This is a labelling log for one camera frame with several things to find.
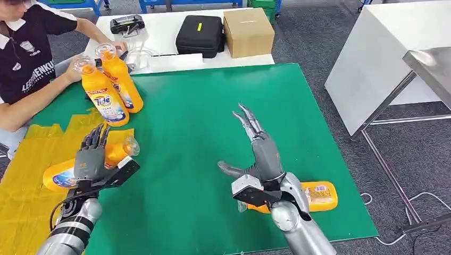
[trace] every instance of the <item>robotic finger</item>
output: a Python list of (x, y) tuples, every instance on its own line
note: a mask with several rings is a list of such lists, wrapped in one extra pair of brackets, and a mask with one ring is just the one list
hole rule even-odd
[(260, 126), (260, 123), (258, 122), (258, 120), (255, 118), (254, 114), (246, 106), (242, 105), (241, 103), (239, 103), (238, 106), (244, 112), (244, 114), (245, 114), (246, 118), (248, 119), (252, 128), (254, 128), (254, 130), (257, 133), (263, 132), (263, 129)]
[(236, 112), (232, 112), (233, 115), (240, 120), (241, 124), (243, 125), (244, 130), (246, 131), (247, 137), (249, 137), (250, 141), (254, 141), (255, 137), (257, 136), (257, 132), (251, 127), (249, 120), (246, 118), (243, 118), (241, 115), (239, 115)]

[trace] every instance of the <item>green mat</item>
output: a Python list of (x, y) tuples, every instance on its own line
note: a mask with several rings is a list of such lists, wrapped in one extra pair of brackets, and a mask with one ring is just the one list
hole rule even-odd
[[(100, 194), (103, 216), (87, 254), (230, 254), (283, 248), (270, 215), (238, 212), (232, 178), (216, 162), (253, 163), (249, 140), (232, 116), (249, 107), (272, 135), (286, 171), (330, 181), (338, 207), (312, 213), (330, 240), (376, 236), (357, 188), (298, 64), (144, 74), (133, 77), (145, 104), (135, 128), (141, 169)], [(79, 83), (33, 122), (60, 123), (91, 107)]]

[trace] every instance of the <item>gray carpet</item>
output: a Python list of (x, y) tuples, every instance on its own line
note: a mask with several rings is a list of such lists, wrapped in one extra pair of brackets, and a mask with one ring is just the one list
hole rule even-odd
[[(103, 15), (139, 13), (136, 0), (112, 0), (112, 11)], [(362, 137), (351, 141), (339, 115), (324, 89), (324, 82), (338, 57), (358, 14), (358, 0), (284, 0), (281, 17), (274, 29), (273, 57), (276, 63), (297, 62), (301, 65), (329, 129), (343, 155), (360, 192), (373, 195), (367, 209), (380, 237), (391, 242), (397, 230), (408, 224), (404, 206), (389, 180), (371, 154)], [(229, 8), (230, 5), (175, 6), (174, 11)], [(164, 12), (156, 7), (153, 12)], [(77, 16), (95, 21), (92, 12), (75, 11)], [(81, 53), (87, 43), (83, 35), (72, 32), (50, 37), (55, 60), (61, 61)], [(390, 107), (382, 117), (424, 116), (448, 113), (441, 103)], [(387, 164), (399, 177), (407, 195), (429, 191), (451, 204), (451, 128), (449, 120), (411, 124), (373, 126), (369, 134), (384, 155)], [(422, 196), (413, 204), (422, 218), (446, 213), (432, 197)], [(415, 242), (415, 255), (451, 254), (451, 224), (435, 233), (426, 233)], [(339, 254), (414, 254), (413, 239), (407, 236), (392, 246), (375, 239), (336, 242)], [(291, 254), (287, 249), (253, 254)]]

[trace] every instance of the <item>black case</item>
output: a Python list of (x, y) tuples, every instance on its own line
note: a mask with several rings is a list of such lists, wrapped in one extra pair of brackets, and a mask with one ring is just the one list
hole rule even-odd
[(186, 16), (176, 39), (179, 54), (202, 53), (204, 58), (214, 58), (224, 51), (220, 17)]

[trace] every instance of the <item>shirt logo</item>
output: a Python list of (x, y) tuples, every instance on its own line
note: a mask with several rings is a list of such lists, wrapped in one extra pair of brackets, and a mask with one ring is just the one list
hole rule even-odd
[(35, 47), (33, 46), (33, 44), (30, 43), (30, 41), (23, 41), (20, 44), (20, 47), (22, 47), (24, 50), (28, 52), (35, 52)]
[(19, 64), (19, 62), (17, 62), (17, 63), (15, 64), (15, 66), (13, 67), (13, 71), (17, 71), (17, 70), (19, 70), (20, 68), (22, 68), (22, 66)]
[(33, 74), (31, 75), (31, 78), (22, 86), (22, 92), (26, 93), (33, 88), (33, 86), (36, 84), (36, 82), (40, 81), (44, 77), (51, 75), (53, 72), (55, 72), (54, 69), (53, 60), (38, 66), (33, 70)]
[(33, 46), (33, 44), (30, 43), (30, 41), (23, 41), (20, 44), (20, 47), (22, 47), (24, 50), (30, 52), (30, 56), (34, 56), (37, 55), (39, 53), (41, 53), (40, 50), (36, 50), (36, 48)]

